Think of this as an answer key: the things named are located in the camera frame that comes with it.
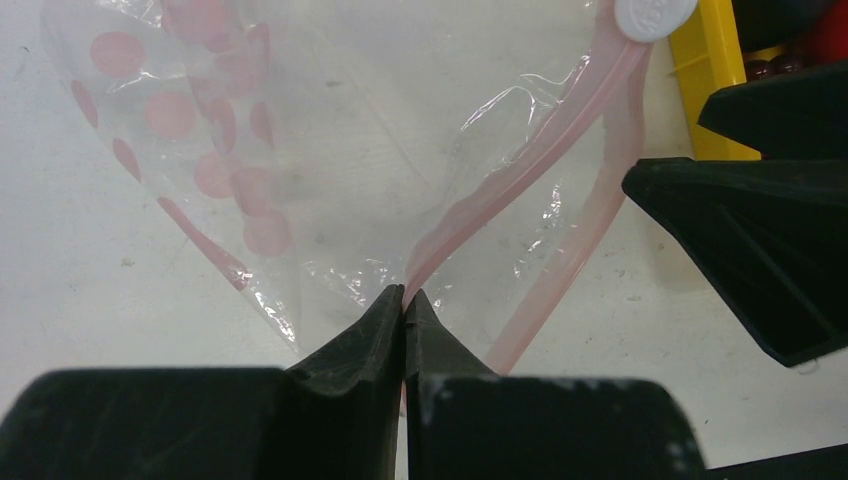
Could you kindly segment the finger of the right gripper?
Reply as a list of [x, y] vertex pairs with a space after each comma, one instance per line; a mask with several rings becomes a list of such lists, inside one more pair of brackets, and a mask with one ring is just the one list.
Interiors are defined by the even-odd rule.
[[722, 88], [698, 125], [769, 160], [845, 160], [847, 62]]
[[846, 348], [845, 161], [643, 159], [622, 188], [778, 363]]

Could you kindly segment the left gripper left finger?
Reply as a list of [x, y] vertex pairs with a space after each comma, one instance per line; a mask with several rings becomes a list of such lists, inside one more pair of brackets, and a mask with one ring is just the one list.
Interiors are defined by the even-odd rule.
[[285, 447], [296, 479], [392, 479], [403, 377], [401, 285], [286, 372]]

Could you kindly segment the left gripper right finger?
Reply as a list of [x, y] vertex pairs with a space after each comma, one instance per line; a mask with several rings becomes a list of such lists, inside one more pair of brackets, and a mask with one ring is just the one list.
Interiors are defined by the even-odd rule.
[[418, 291], [405, 314], [405, 406], [411, 479], [452, 479], [467, 441], [487, 431], [473, 393], [494, 372], [440, 321]]

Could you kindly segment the yellow plastic tray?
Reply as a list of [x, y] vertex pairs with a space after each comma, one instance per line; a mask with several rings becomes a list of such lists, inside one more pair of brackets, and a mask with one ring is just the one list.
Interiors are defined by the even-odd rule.
[[767, 12], [768, 3], [763, 1], [700, 1], [669, 38], [697, 160], [762, 159], [760, 152], [700, 126], [698, 119], [710, 95], [747, 81], [746, 64], [763, 65], [788, 52], [786, 39], [750, 44], [773, 26]]

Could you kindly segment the clear zip top bag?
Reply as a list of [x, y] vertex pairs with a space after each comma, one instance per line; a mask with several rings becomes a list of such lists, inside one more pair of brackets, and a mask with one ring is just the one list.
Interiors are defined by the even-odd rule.
[[119, 163], [293, 351], [391, 284], [510, 372], [607, 232], [693, 1], [47, 1]]

